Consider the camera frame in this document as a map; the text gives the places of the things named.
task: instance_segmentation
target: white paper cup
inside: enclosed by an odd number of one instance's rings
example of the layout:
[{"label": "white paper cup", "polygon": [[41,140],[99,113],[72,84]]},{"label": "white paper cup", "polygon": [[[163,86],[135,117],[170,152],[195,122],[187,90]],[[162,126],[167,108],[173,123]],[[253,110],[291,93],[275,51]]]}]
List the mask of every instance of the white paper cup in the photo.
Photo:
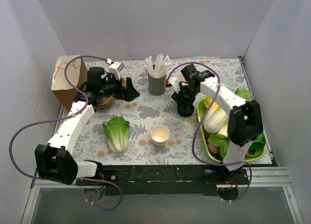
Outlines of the white paper cup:
[{"label": "white paper cup", "polygon": [[157,125],[151,130],[151,138],[157,146],[164,146],[170,137],[170,131],[164,125]]}]

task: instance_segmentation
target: floral tablecloth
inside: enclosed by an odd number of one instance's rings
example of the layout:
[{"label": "floral tablecloth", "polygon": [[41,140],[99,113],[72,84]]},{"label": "floral tablecloth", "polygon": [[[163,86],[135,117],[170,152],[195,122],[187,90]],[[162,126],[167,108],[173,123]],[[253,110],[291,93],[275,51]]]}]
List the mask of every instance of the floral tablecloth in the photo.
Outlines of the floral tablecloth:
[{"label": "floral tablecloth", "polygon": [[[221,77],[222,84],[232,91],[237,88],[248,88],[238,59],[178,59],[172,60],[172,67],[188,61],[198,61],[213,68]],[[148,91],[147,74],[144,71],[144,61],[123,61],[125,68],[123,77],[132,77],[135,89],[140,97],[127,103],[116,100],[108,109],[100,109],[87,122],[82,130],[73,150],[76,160],[95,160],[104,165],[182,165],[201,164],[191,151],[194,131],[198,124],[196,109],[189,118],[177,114],[177,105],[171,98],[173,88],[167,88],[161,96],[153,96]],[[106,64],[100,61],[85,62],[86,66],[100,66]],[[205,68],[196,65],[198,70]],[[180,69],[174,76],[181,75]],[[194,106],[205,96],[196,96]],[[121,154],[112,152],[107,144],[102,123],[107,123],[113,116],[123,116],[130,122],[129,145]],[[163,124],[170,130],[170,138],[164,147],[154,146],[150,137],[151,129]],[[212,161],[205,149],[201,133],[198,134],[195,146],[196,154],[203,160]],[[268,153],[257,164],[271,164]]]}]

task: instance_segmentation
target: gray cup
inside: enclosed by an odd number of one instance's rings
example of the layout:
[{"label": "gray cup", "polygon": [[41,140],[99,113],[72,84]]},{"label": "gray cup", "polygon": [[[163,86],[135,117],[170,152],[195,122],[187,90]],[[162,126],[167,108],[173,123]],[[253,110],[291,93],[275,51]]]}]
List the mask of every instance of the gray cup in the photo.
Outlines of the gray cup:
[{"label": "gray cup", "polygon": [[153,78],[148,74],[149,92],[153,95],[161,95],[165,92],[166,75],[161,78]]}]

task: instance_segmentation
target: glass panel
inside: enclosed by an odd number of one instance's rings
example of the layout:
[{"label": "glass panel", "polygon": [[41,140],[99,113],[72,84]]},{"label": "glass panel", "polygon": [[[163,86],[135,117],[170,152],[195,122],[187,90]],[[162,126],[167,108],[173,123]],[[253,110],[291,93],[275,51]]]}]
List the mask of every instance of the glass panel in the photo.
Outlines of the glass panel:
[{"label": "glass panel", "polygon": [[[103,197],[112,207],[119,197]],[[201,195],[125,195],[114,211],[85,202],[83,189],[40,189],[33,224],[49,223],[294,223],[283,188],[250,188],[229,205]]]}]

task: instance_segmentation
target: red vegetable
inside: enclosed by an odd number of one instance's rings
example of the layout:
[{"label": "red vegetable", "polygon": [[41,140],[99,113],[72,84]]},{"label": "red vegetable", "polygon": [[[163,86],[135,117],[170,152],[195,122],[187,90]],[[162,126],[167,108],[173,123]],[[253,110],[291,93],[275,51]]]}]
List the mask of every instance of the red vegetable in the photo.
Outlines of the red vegetable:
[{"label": "red vegetable", "polygon": [[211,133],[206,133],[206,134],[205,134],[205,140],[206,140],[206,141],[207,141],[207,139],[209,139],[210,135],[211,135]]},{"label": "red vegetable", "polygon": [[211,145],[210,143],[207,144],[207,148],[211,155],[218,155],[219,154],[219,148]]}]

